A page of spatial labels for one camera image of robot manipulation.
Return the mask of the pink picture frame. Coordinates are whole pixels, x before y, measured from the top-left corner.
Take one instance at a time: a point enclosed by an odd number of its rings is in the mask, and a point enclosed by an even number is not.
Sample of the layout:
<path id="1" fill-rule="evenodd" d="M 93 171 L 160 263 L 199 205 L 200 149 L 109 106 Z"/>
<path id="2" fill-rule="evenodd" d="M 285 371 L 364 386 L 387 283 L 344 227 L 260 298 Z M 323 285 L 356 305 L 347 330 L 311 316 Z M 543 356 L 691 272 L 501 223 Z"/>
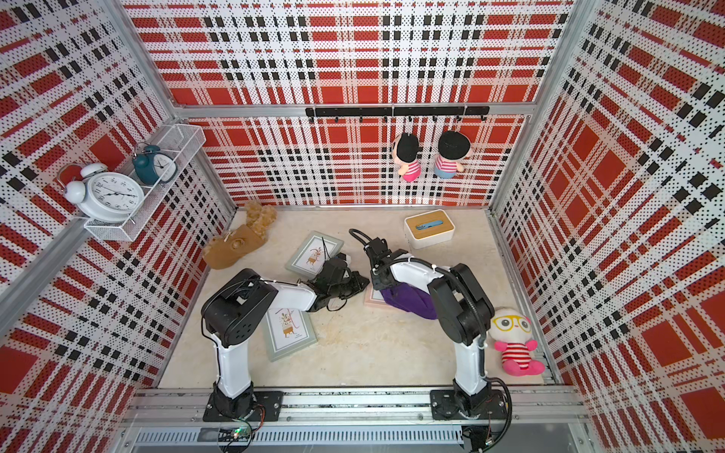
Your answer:
<path id="1" fill-rule="evenodd" d="M 366 296 L 364 297 L 364 305 L 371 309 L 392 310 L 393 307 L 387 304 L 381 293 L 369 285 L 366 288 Z"/>

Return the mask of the purple cloth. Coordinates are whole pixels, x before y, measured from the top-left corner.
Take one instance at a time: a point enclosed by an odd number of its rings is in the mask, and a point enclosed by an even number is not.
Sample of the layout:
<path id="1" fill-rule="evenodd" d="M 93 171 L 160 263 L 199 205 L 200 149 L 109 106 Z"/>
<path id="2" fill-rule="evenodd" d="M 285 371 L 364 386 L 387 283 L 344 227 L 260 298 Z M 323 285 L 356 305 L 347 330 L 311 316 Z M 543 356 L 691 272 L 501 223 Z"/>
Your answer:
<path id="1" fill-rule="evenodd" d="M 427 320 L 436 320 L 437 313 L 434 308 L 432 297 L 406 283 L 381 290 L 385 303 L 396 309 L 413 313 Z"/>

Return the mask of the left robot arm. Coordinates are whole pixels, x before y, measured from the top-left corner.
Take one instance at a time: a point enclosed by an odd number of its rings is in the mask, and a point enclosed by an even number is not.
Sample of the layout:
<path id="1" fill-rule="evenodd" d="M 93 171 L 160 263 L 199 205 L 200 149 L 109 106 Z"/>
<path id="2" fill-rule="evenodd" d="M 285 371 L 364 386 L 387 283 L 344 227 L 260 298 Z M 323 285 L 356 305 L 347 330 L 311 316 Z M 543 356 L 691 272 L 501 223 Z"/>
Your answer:
<path id="1" fill-rule="evenodd" d="M 259 408 L 267 419 L 278 419 L 272 406 L 281 402 L 281 393 L 257 396 L 249 372 L 249 340 L 268 311 L 316 313 L 334 299 L 347 301 L 364 292 L 369 284 L 370 279 L 350 269 L 342 253 L 326 260 L 313 279 L 296 283 L 265 279 L 251 268 L 240 271 L 201 309 L 202 335 L 214 343 L 217 362 L 203 420 L 243 420 Z"/>

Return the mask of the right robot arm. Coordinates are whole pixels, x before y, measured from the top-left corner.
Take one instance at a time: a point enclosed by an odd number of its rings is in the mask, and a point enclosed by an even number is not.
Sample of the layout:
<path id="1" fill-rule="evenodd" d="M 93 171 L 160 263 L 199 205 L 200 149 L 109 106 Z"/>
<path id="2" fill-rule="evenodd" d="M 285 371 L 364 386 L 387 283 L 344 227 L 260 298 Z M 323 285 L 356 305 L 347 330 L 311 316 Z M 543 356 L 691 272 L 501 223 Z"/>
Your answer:
<path id="1" fill-rule="evenodd" d="M 364 244 L 373 287 L 396 309 L 435 320 L 455 343 L 453 401 L 464 417 L 477 417 L 498 397 L 486 377 L 485 337 L 495 309 L 465 264 L 437 266 L 409 252 L 391 250 L 385 239 Z"/>

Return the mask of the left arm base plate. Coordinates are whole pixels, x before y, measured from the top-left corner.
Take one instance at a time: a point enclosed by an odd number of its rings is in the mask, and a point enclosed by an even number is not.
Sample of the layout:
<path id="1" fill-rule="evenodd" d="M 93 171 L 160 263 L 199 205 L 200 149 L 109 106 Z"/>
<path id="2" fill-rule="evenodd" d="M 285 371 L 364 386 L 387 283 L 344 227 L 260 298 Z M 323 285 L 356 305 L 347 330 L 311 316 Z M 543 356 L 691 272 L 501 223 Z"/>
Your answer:
<path id="1" fill-rule="evenodd" d="M 276 422 L 279 420 L 284 392 L 247 389 L 236 398 L 229 398 L 214 388 L 208 400 L 204 422 L 234 420 Z"/>

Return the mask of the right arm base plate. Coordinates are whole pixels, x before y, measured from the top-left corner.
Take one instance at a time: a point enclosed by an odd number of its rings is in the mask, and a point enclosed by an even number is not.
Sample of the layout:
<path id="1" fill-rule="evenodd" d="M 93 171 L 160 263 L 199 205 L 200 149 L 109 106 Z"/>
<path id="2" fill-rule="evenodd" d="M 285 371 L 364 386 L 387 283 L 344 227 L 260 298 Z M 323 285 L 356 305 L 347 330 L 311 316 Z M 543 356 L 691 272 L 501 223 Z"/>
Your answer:
<path id="1" fill-rule="evenodd" d="M 507 406 L 501 390 L 484 388 L 469 396 L 458 388 L 430 391 L 434 420 L 505 420 Z"/>

